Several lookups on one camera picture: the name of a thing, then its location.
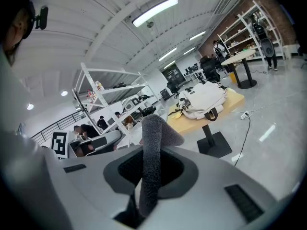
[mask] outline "metal shelving unit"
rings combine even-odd
[[[88,69],[84,63],[81,63],[81,67],[82,67],[82,71],[78,77],[76,87],[72,91],[74,93],[74,96],[78,104],[81,106],[82,111],[88,117],[93,127],[97,130],[99,134],[102,135],[106,133],[107,131],[109,131],[112,127],[117,125],[118,128],[129,138],[129,141],[132,142],[134,145],[137,145],[139,143],[139,140],[137,140],[131,134],[131,132],[129,132],[124,127],[124,125],[122,124],[122,121],[126,117],[128,117],[131,113],[133,113],[135,110],[137,110],[139,107],[141,107],[143,104],[145,104],[148,101],[151,101],[152,98],[148,98],[145,101],[141,102],[140,104],[136,105],[130,111],[122,115],[120,118],[117,118],[115,116],[115,114],[110,108],[110,105],[113,103],[122,101],[124,99],[127,99],[128,97],[137,94],[145,86],[148,86],[150,90],[152,91],[153,96],[158,100],[159,107],[165,111],[165,108],[159,101],[159,98],[155,95],[151,87],[147,84],[146,80],[143,78],[143,76],[140,73],[137,74],[137,73],[132,73],[132,72],[116,71],[116,70],[108,70],[108,69]],[[102,87],[98,87],[96,83],[94,82],[93,78],[96,81],[98,80],[99,82],[101,82]],[[132,85],[139,78],[142,78],[145,84]],[[128,86],[113,89],[113,86],[121,82],[124,82]],[[92,103],[83,101],[81,98],[81,97],[86,96],[86,91],[89,89],[92,89],[96,94],[96,99]],[[84,105],[107,109],[110,113],[110,116],[113,118],[114,123],[111,124],[103,132],[101,132],[100,129],[96,126],[96,123],[91,119],[90,112],[89,112],[91,108],[87,110],[87,108],[85,108]]]
[[[256,46],[255,47],[252,47],[251,49],[255,49],[255,50],[258,50],[260,56],[257,56],[257,57],[254,57],[254,58],[251,58],[251,59],[248,59],[248,60],[252,60],[252,59],[262,59],[262,62],[263,62],[263,65],[265,65],[265,56],[264,54],[262,53],[262,50],[261,50],[261,45],[260,43],[258,42],[257,38],[255,37],[255,35],[253,34],[253,32],[251,31],[250,29],[250,26],[249,24],[246,23],[245,21],[245,18],[251,14],[251,13],[254,13],[256,11],[260,11],[261,14],[263,15],[262,17],[259,18],[259,20],[266,20],[269,24],[269,29],[268,31],[273,31],[274,33],[274,36],[275,36],[275,40],[273,41],[273,44],[278,44],[277,47],[274,47],[274,48],[280,48],[280,51],[278,53],[276,53],[276,56],[277,57],[283,57],[283,59],[285,59],[284,57],[284,53],[283,53],[283,40],[282,40],[282,37],[273,21],[273,19],[271,18],[271,16],[269,15],[269,13],[265,10],[265,8],[263,6],[260,6],[258,3],[256,3],[254,0],[253,0],[253,3],[254,5],[248,10],[246,11],[244,14],[238,14],[238,19],[232,24],[230,25],[229,27],[226,28],[225,31],[223,31],[221,34],[218,34],[218,37],[220,38],[220,40],[222,41],[222,43],[224,44],[225,48],[227,49],[227,51],[230,53],[230,49],[231,48],[234,48],[236,46],[238,46],[239,44],[243,43],[243,42],[246,42],[248,40],[251,40],[253,39]],[[232,35],[231,37],[227,38],[226,40],[223,40],[222,39],[222,36],[223,35],[226,35],[227,33],[229,33],[232,29],[234,29],[236,26],[238,26],[240,23],[243,23],[244,25],[244,28],[239,30],[236,34]],[[236,43],[235,45],[232,45],[230,47],[227,47],[226,46],[226,42],[234,39],[235,37],[237,37],[238,35],[242,34],[243,32],[245,31],[248,31],[249,32],[249,35],[250,37],[245,39],[245,40],[242,40],[241,42],[238,42]]]

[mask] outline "gray fuzzy pole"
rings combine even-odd
[[[179,146],[184,138],[157,115],[142,120],[143,177],[140,194],[140,213],[146,217],[158,201],[161,187],[161,146]]]

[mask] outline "brick wall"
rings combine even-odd
[[[274,20],[285,45],[295,44],[295,32],[290,24],[290,21],[282,11],[280,4],[277,0],[254,0],[260,2],[267,12],[270,14]],[[229,14],[223,19],[223,21],[217,26],[213,31],[210,37],[205,41],[205,43],[199,48],[199,52],[202,56],[210,56],[213,54],[213,40],[218,39],[217,34],[221,34],[227,26],[230,26],[233,22],[237,20],[236,16],[246,12],[250,7],[254,5],[253,0],[241,0],[240,3],[229,12]],[[240,23],[237,27],[234,28],[234,31],[244,28],[243,23]],[[237,41],[243,40],[243,36],[239,35],[236,37]]]

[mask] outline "black table leg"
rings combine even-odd
[[[236,82],[238,83],[238,87],[240,88],[241,87],[241,82],[240,82],[240,79],[239,79],[238,74],[236,72],[236,68],[235,68],[234,64],[230,64],[230,67],[231,67],[231,70],[234,72],[234,75],[235,75],[235,78],[236,78]]]
[[[232,152],[221,132],[212,134],[209,125],[202,127],[202,130],[205,132],[206,138],[197,141],[200,153],[221,158]]]
[[[244,80],[241,82],[241,86],[239,88],[241,89],[249,89],[254,87],[257,84],[257,81],[252,79],[251,74],[250,74],[250,70],[248,67],[248,63],[246,62],[246,59],[242,59],[246,74],[248,76],[248,80]]]

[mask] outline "power strip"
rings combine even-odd
[[[245,111],[242,115],[241,115],[241,120],[243,120],[243,119],[246,119],[246,118],[248,118],[249,117],[249,112],[248,111]]]

